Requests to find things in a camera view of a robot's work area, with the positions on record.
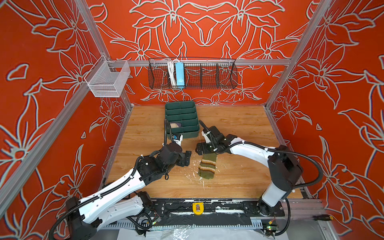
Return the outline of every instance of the wire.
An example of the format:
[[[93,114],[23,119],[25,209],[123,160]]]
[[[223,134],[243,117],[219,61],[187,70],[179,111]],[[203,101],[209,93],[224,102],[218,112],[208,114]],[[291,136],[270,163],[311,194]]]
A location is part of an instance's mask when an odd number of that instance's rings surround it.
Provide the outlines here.
[[[140,156],[136,159],[136,162],[135,162],[135,166],[133,167],[133,170],[132,170],[132,173],[130,174],[131,177],[133,177],[133,175],[135,175],[136,173],[136,170],[137,170],[137,167],[139,165],[139,161],[142,159],[143,157]],[[78,209],[80,209],[81,207],[87,205],[88,203],[90,202],[93,202],[95,200],[98,200],[99,198],[102,198],[104,197],[105,195],[108,195],[110,193],[112,193],[113,191],[116,191],[117,189],[121,188],[122,186],[124,186],[127,182],[129,182],[131,180],[131,177],[128,177],[126,180],[124,180],[122,183],[120,183],[119,185],[109,189],[108,191],[106,192],[103,192],[100,194],[100,197],[99,196],[95,196],[95,197],[92,197],[82,203],[79,203],[78,205],[74,206],[73,208],[71,208],[70,210],[68,210],[64,215],[62,215],[54,224],[53,226],[51,227],[51,229],[49,230],[49,233],[48,233],[48,239],[49,240],[57,240],[55,239],[54,237],[54,233],[55,233],[55,230],[57,228],[57,226],[66,218],[68,217],[71,213],[77,211]]]
[[[159,153],[160,153],[160,151],[156,150],[156,151],[152,152],[149,156],[153,157],[153,156],[155,156],[156,154],[159,154]]]
[[[204,130],[206,131],[206,132],[208,132],[208,135],[210,136],[210,140],[211,140],[211,143],[212,143],[212,146],[213,146],[213,148],[214,149],[216,149],[216,147],[215,147],[215,144],[214,144],[214,141],[213,141],[213,136],[211,135],[211,131],[209,131],[209,129],[207,128],[207,126],[204,124],[204,122],[202,121],[202,120],[199,120],[199,123],[200,123],[200,125],[204,128]]]
[[[167,119],[164,119],[164,146],[167,145]]]
[[[169,131],[169,138],[171,142],[174,142],[172,129],[167,119],[164,119],[164,146],[167,145],[167,130]]]
[[[148,225],[148,226],[145,227],[145,226],[139,224],[139,219],[140,219],[141,216],[145,216],[145,217],[147,217],[148,222],[149,222],[149,225]],[[135,225],[136,231],[138,230],[138,228],[143,229],[143,230],[149,230],[149,229],[152,227],[152,219],[151,219],[151,217],[150,217],[148,214],[146,214],[145,212],[139,214],[139,215],[137,216],[137,218],[136,218],[136,221],[133,220],[132,217],[127,217],[127,219],[129,219],[129,220]]]
[[[177,211],[177,210],[190,210],[191,208],[186,208],[186,207],[183,207],[183,206],[178,206],[177,208],[175,209],[170,209],[170,208],[167,208],[168,211],[164,212],[164,216],[168,215],[170,212],[173,212],[173,211]]]
[[[155,217],[156,217],[156,215],[158,216],[158,217],[160,217],[160,215],[159,214],[157,214],[157,211],[156,211],[156,209],[151,209],[152,211],[153,211],[153,213],[155,214]]]
[[[175,72],[174,62],[172,60],[167,60],[167,65],[168,65],[170,83],[172,86],[177,86],[175,76],[174,76],[174,72]]]
[[[317,178],[315,180],[307,182],[307,183],[297,184],[297,185],[295,185],[294,189],[300,188],[300,187],[307,187],[307,186],[314,185],[314,184],[320,182],[321,179],[323,178],[323,169],[321,168],[320,164],[318,162],[316,162],[315,160],[313,160],[312,158],[310,158],[310,157],[308,157],[308,156],[306,156],[304,154],[301,154],[301,153],[298,153],[298,152],[291,152],[291,151],[282,151],[282,150],[279,150],[279,149],[270,149],[270,148],[268,148],[268,151],[270,151],[270,152],[277,152],[277,153],[294,154],[294,155],[297,155],[297,156],[300,156],[300,157],[303,157],[303,158],[309,160],[310,162],[312,162],[315,165],[315,167],[317,168],[317,171],[319,173]]]
[[[291,222],[291,207],[289,206],[288,198],[285,198],[285,202],[287,203],[287,209],[288,209],[288,218],[287,223],[285,224],[285,227],[278,233],[275,234],[275,236],[280,236],[281,234],[285,233],[287,231],[289,223]]]
[[[277,152],[277,153],[285,153],[285,154],[293,154],[293,155],[297,155],[297,156],[300,156],[300,157],[303,157],[307,160],[309,160],[310,162],[312,162],[315,167],[317,168],[318,170],[318,176],[315,180],[313,181],[310,181],[310,182],[307,182],[307,183],[303,183],[303,184],[297,184],[293,187],[293,189],[296,189],[296,188],[300,188],[300,187],[307,187],[307,186],[311,186],[311,185],[314,185],[318,182],[321,181],[321,179],[323,178],[323,170],[320,166],[320,164],[318,162],[316,162],[315,160],[313,160],[312,158],[304,155],[304,154],[301,154],[301,153],[298,153],[298,152],[291,152],[291,151],[284,151],[284,150],[280,150],[280,149],[274,149],[274,148],[267,148],[265,146],[262,146],[262,145],[259,145],[259,144],[256,144],[256,143],[253,143],[253,142],[247,142],[247,141],[244,141],[244,142],[235,142],[231,145],[229,145],[226,149],[224,149],[222,152],[219,152],[219,154],[221,153],[225,153],[226,151],[228,151],[230,148],[236,146],[236,145],[239,145],[239,144],[248,144],[248,145],[252,145],[252,146],[255,146],[255,147],[258,147],[258,148],[261,148],[261,149],[265,149],[267,151],[270,151],[270,152]]]

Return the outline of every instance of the basket divider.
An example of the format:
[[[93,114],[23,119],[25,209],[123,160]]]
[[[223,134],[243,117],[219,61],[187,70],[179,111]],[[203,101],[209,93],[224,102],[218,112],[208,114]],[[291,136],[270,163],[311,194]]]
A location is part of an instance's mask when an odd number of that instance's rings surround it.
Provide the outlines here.
[[[233,87],[232,72],[233,72],[233,67],[234,67],[234,66],[235,66],[235,62],[232,63],[231,74],[229,74],[229,81],[231,82],[232,87]]]
[[[219,76],[218,64],[216,63],[216,86],[220,88],[220,76]]]
[[[153,88],[153,84],[155,83],[155,77],[153,76],[153,71],[152,71],[152,64],[151,62],[149,61],[149,69],[151,71],[150,75],[151,75],[151,79],[149,80],[149,87],[150,88]]]
[[[200,63],[200,87],[203,88],[203,69]]]

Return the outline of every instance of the screwdriver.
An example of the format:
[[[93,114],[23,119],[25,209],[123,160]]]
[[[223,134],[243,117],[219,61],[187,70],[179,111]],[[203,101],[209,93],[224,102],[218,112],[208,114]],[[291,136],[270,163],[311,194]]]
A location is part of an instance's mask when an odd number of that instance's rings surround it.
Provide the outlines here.
[[[328,214],[321,214],[321,215],[317,215],[317,216],[297,218],[297,219],[313,219],[315,221],[318,221],[318,220],[320,220],[320,221],[332,221],[333,217],[331,215],[328,215]]]

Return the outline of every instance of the folded cloth in organizer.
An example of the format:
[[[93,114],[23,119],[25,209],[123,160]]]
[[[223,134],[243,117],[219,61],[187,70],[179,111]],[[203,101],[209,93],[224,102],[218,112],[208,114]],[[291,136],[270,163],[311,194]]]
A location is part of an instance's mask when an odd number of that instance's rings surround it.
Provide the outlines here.
[[[176,128],[176,127],[182,127],[180,122],[171,122],[170,123],[171,128]]]

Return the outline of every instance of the white cable bundle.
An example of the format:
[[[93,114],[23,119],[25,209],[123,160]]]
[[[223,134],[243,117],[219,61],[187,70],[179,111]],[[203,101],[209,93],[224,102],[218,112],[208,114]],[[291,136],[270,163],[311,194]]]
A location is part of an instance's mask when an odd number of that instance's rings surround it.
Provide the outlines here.
[[[175,60],[167,60],[168,64],[168,73],[169,73],[169,78],[170,78],[170,83],[172,86],[177,86],[176,79],[174,77],[174,72],[175,72],[175,62],[180,62],[178,59]]]

